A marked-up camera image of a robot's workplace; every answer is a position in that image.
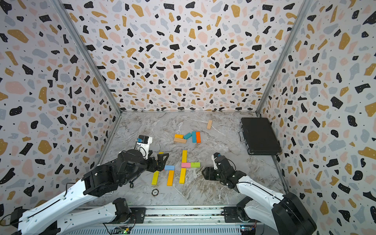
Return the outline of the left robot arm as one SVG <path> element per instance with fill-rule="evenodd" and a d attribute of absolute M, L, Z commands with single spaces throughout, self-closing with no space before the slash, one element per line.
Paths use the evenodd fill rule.
<path fill-rule="evenodd" d="M 167 153 L 153 157 L 152 151 L 145 156 L 136 149 L 121 151 L 115 160 L 96 166 L 76 183 L 67 183 L 63 193 L 46 203 L 30 210 L 16 208 L 8 215 L 9 225 L 17 235 L 62 235 L 97 223 L 135 221 L 124 198 L 97 209 L 74 210 L 124 185 L 133 188 L 145 171 L 163 171 L 168 158 Z"/>

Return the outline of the lime yellow block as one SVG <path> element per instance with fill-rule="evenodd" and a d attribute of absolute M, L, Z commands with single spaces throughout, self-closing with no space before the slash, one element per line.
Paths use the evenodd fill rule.
<path fill-rule="evenodd" d="M 153 186 L 156 186 L 158 184 L 158 178 L 159 178 L 159 171 L 156 171 L 153 173 L 152 182 L 151 184 Z"/>

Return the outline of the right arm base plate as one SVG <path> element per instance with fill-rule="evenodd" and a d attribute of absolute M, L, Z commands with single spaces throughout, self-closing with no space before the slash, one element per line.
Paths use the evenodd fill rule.
<path fill-rule="evenodd" d="M 242 207 L 224 207 L 221 215 L 224 216 L 226 223 L 254 223 L 259 222 L 258 220 L 250 218 L 246 212 L 245 208 Z"/>

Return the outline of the orange block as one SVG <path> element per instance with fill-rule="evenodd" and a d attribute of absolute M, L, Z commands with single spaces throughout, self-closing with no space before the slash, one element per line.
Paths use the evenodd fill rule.
<path fill-rule="evenodd" d="M 196 142 L 201 143 L 201 135 L 200 132 L 196 132 Z"/>

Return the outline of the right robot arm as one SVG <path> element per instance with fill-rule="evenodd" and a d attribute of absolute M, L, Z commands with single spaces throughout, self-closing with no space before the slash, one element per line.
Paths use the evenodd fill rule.
<path fill-rule="evenodd" d="M 202 174 L 206 180 L 218 181 L 223 186 L 244 196 L 237 204 L 236 215 L 241 221 L 260 221 L 280 235 L 312 235 L 317 225 L 298 196 L 289 192 L 275 192 L 253 180 L 220 153 L 211 156 L 213 167 Z"/>

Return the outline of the pink block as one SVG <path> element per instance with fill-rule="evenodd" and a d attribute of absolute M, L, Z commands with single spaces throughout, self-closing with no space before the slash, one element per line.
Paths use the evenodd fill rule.
<path fill-rule="evenodd" d="M 181 168 L 191 168 L 191 163 L 181 163 Z"/>

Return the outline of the green block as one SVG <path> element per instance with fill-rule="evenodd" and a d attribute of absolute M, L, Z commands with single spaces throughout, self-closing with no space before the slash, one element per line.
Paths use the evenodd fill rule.
<path fill-rule="evenodd" d="M 199 162 L 192 162 L 191 163 L 191 168 L 200 168 L 201 164 Z"/>

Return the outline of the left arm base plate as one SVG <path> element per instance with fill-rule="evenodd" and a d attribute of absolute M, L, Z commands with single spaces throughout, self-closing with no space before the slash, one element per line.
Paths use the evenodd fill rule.
<path fill-rule="evenodd" d="M 126 225 L 143 224 L 146 216 L 145 207 L 131 207 Z"/>

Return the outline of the light blue block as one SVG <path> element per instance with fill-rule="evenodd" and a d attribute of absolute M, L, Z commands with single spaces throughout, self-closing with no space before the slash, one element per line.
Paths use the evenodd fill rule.
<path fill-rule="evenodd" d="M 174 165 L 165 165 L 164 170 L 165 171 L 175 170 L 175 166 Z"/>

